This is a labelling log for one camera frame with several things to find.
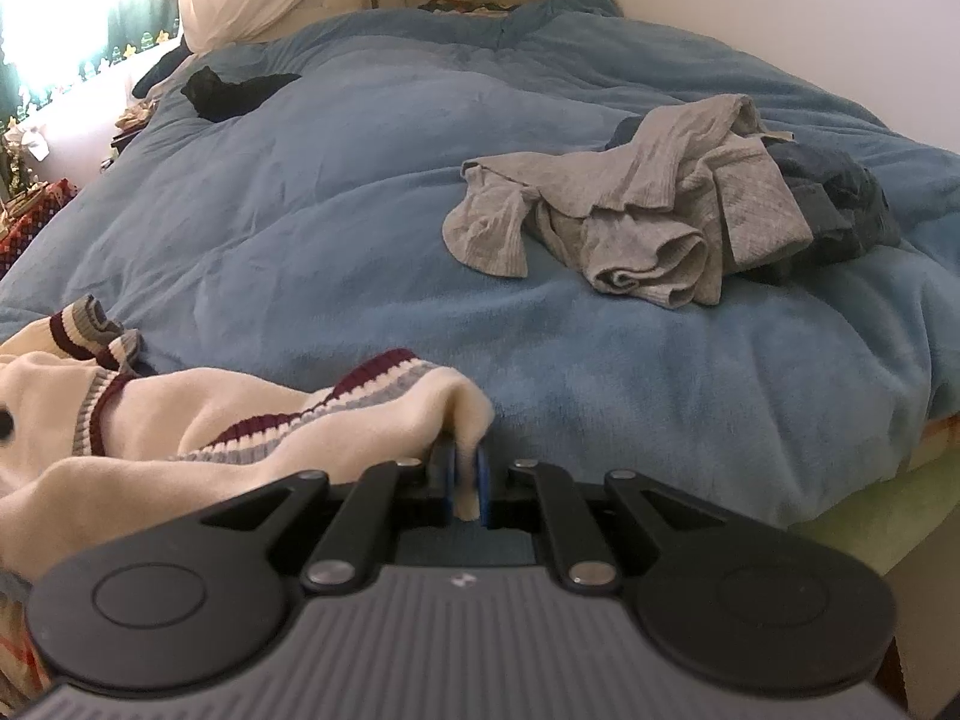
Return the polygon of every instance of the beige sweater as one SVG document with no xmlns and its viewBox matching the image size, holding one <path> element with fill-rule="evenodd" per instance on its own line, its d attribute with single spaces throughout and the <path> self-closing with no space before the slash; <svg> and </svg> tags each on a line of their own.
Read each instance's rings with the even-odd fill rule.
<svg viewBox="0 0 960 720">
<path fill-rule="evenodd" d="M 35 581 L 75 552 L 280 479 L 333 483 L 458 447 L 465 517 L 472 454 L 493 419 L 469 379 L 406 350 L 306 392 L 212 368 L 137 377 L 138 336 L 85 298 L 0 346 L 0 566 Z"/>
</svg>

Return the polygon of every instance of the white logo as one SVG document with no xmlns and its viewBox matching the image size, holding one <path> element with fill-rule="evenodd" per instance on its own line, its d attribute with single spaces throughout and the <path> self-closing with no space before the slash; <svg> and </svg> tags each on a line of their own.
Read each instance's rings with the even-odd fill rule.
<svg viewBox="0 0 960 720">
<path fill-rule="evenodd" d="M 477 584 L 477 581 L 477 577 L 473 576 L 473 574 L 457 574 L 456 576 L 450 577 L 450 584 L 462 590 L 474 586 L 474 584 Z"/>
</svg>

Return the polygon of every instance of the blue blanket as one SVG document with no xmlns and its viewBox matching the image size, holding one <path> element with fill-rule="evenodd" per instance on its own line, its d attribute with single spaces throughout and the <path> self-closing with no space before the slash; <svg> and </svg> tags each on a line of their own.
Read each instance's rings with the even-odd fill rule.
<svg viewBox="0 0 960 720">
<path fill-rule="evenodd" d="M 635 466 L 778 524 L 892 476 L 928 418 L 960 410 L 960 156 L 618 15 L 613 0 L 504 20 L 368 11 L 205 57 L 192 70 L 302 79 L 222 124 L 165 95 L 0 282 L 0 337 L 93 293 L 160 372 L 317 389 L 409 346 L 491 396 L 493 452 L 584 479 Z M 464 159 L 600 148 L 627 115 L 725 92 L 870 167 L 904 244 L 786 287 L 730 278 L 718 307 L 675 312 L 599 295 L 534 242 L 517 281 L 445 250 Z"/>
</svg>

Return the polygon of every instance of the red patterned fabric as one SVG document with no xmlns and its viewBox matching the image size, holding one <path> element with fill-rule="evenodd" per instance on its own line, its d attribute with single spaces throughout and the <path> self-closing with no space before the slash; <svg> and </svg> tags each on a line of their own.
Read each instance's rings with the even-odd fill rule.
<svg viewBox="0 0 960 720">
<path fill-rule="evenodd" d="M 0 278 L 7 275 L 21 254 L 37 237 L 45 226 L 61 210 L 77 196 L 77 187 L 66 178 L 55 184 L 48 184 L 40 191 L 30 208 L 8 228 L 6 237 L 0 240 Z"/>
</svg>

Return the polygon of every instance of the dark clothing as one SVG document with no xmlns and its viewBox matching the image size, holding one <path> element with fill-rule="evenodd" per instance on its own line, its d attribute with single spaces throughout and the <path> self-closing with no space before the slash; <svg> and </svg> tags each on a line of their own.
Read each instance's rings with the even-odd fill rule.
<svg viewBox="0 0 960 720">
<path fill-rule="evenodd" d="M 155 85 L 159 84 L 160 81 L 169 79 L 173 71 L 184 64 L 184 60 L 189 57 L 191 53 L 193 52 L 191 52 L 190 47 L 186 45 L 186 38 L 181 37 L 181 45 L 160 57 L 160 62 L 152 66 L 150 70 L 147 70 L 145 76 L 136 82 L 136 86 L 133 87 L 131 94 L 138 100 L 147 97 L 147 93 L 154 88 Z"/>
<path fill-rule="evenodd" d="M 623 119 L 604 151 L 630 143 L 642 121 L 642 116 Z M 810 226 L 813 243 L 741 275 L 779 284 L 815 266 L 861 257 L 877 245 L 899 245 L 901 234 L 880 182 L 849 154 L 767 138 L 764 145 Z"/>
<path fill-rule="evenodd" d="M 213 70 L 204 67 L 190 76 L 183 91 L 202 119 L 225 122 L 260 108 L 266 100 L 298 78 L 296 73 L 283 73 L 228 83 Z"/>
</svg>

